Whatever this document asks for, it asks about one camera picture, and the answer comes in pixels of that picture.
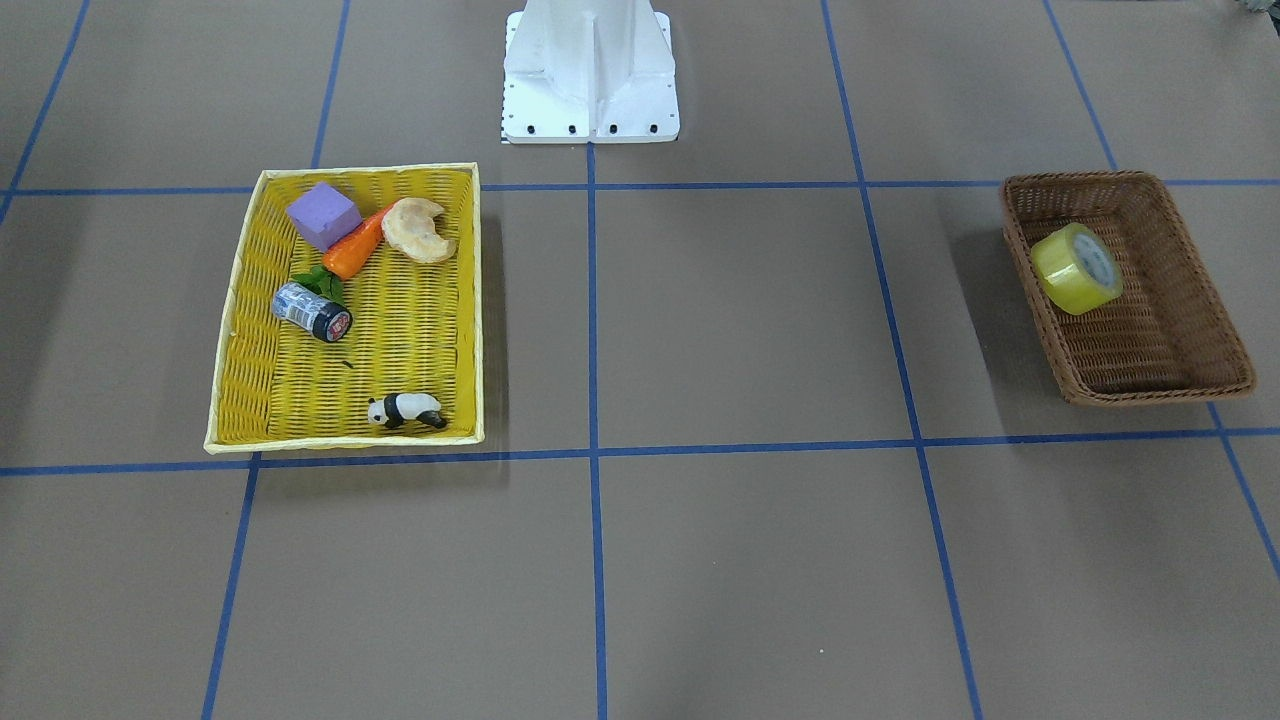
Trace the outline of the yellow-green tape roll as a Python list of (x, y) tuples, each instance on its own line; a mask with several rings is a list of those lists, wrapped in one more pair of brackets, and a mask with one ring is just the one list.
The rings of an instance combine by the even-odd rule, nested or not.
[(1124, 292), (1117, 260), (1082, 223), (1066, 224), (1036, 242), (1030, 260), (1048, 300), (1069, 315), (1092, 313)]

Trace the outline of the purple foam block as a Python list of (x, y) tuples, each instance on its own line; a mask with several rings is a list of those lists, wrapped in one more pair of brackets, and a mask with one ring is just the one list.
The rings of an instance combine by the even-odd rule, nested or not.
[(326, 252), (364, 222), (357, 205), (326, 182), (305, 191), (285, 214), (302, 240), (319, 252)]

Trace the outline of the yellow woven basket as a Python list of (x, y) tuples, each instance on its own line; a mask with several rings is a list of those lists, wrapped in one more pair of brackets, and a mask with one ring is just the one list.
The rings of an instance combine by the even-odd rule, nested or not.
[[(273, 315), (273, 295), (320, 263), (287, 206), (326, 182), (367, 215), (424, 197), (457, 243), (438, 264), (381, 247), (346, 282), (355, 324), (337, 343)], [(485, 436), (481, 181), (474, 161), (264, 170), (250, 196), (230, 269), (214, 361), (210, 454), (372, 446), (475, 445)], [(444, 429), (367, 423), (371, 397), (430, 393)]]

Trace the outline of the orange toy carrot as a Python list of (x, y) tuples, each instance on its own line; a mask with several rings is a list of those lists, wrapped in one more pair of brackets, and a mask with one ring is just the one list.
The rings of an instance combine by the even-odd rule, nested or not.
[(317, 265), (291, 281), (307, 291), (339, 305), (346, 305), (346, 282), (353, 279), (378, 250), (384, 237), (381, 222), (390, 205), (362, 220), (353, 231), (332, 246)]

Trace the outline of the brown wicker basket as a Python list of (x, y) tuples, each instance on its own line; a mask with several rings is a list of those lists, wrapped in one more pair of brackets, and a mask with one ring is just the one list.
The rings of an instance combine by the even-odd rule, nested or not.
[[(1004, 241), (1062, 397), (1135, 407), (1249, 395), (1251, 356), (1166, 184), (1143, 170), (1009, 177)], [(1033, 259), (1051, 234), (1082, 227), (1115, 261), (1116, 299), (1070, 314)]]

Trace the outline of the panda toy figure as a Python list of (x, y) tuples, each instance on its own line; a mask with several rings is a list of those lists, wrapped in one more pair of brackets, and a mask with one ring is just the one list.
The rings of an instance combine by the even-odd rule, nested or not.
[(416, 421), (433, 429), (444, 429), (448, 420), (442, 402), (430, 393), (388, 393), (367, 402), (367, 423), (388, 430)]

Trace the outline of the toy croissant bread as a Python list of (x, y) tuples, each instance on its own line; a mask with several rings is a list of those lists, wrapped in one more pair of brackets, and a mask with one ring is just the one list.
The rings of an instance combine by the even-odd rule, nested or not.
[(430, 199), (408, 197), (392, 204), (381, 218), (384, 240), (410, 260), (438, 264), (451, 259), (457, 243), (436, 227), (445, 209)]

